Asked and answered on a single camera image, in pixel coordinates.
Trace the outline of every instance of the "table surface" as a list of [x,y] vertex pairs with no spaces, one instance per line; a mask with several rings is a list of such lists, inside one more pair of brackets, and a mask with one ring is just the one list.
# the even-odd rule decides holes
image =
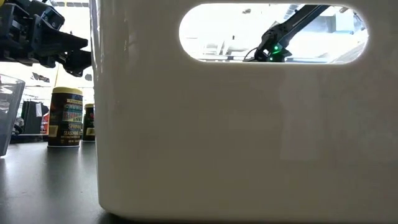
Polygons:
[[47,149],[40,142],[10,145],[0,158],[0,223],[133,222],[98,203],[95,144]]

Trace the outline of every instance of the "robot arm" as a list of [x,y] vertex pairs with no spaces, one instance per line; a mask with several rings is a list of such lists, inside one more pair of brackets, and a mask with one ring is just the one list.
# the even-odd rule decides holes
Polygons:
[[286,49],[290,40],[330,6],[305,5],[287,21],[268,29],[261,37],[254,58],[246,62],[285,62],[292,54]]
[[55,62],[75,77],[91,66],[91,53],[81,50],[88,40],[60,32],[65,18],[52,6],[37,0],[0,0],[0,62]]

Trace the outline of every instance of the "white plastic bin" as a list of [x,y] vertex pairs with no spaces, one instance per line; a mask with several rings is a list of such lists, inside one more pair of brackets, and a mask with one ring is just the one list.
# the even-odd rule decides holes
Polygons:
[[211,2],[247,1],[90,1],[101,206],[136,219],[398,223],[398,1],[283,1],[362,15],[365,51],[342,65],[195,60],[178,30]]
[[7,153],[25,82],[0,74],[0,156]]

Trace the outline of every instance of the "glass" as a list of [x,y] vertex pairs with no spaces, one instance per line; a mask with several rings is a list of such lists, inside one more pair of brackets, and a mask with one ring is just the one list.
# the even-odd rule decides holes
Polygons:
[[0,156],[7,152],[25,82],[0,74]]

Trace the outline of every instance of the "jar lid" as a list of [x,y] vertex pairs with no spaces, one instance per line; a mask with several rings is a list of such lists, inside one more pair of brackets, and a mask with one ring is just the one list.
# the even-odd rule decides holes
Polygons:
[[69,87],[55,87],[52,93],[69,93],[83,96],[83,92],[79,89],[69,88]]

